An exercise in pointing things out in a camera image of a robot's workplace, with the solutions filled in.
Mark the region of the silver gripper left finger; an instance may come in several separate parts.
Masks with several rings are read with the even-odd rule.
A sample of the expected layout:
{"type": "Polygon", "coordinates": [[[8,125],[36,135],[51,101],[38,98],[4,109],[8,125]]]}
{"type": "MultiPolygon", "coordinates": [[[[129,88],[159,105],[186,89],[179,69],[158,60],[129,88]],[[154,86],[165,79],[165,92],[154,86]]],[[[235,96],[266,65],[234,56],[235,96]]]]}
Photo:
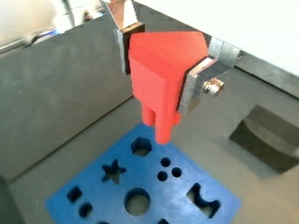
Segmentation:
{"type": "Polygon", "coordinates": [[[100,0],[100,2],[115,23],[122,72],[125,75],[130,75],[130,39],[135,33],[146,31],[146,25],[138,21],[133,0],[100,0]]]}

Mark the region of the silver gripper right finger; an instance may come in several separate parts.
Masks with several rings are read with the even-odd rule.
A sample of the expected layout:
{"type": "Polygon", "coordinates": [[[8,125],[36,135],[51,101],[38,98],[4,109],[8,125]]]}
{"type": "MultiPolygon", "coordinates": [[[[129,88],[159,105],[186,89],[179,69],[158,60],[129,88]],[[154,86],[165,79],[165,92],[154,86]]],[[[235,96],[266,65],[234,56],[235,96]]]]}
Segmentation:
{"type": "Polygon", "coordinates": [[[185,115],[201,103],[206,94],[218,96],[223,91],[225,83],[218,79],[237,64],[242,51],[230,43],[213,37],[210,40],[209,55],[190,69],[186,74],[178,110],[185,115]]]}

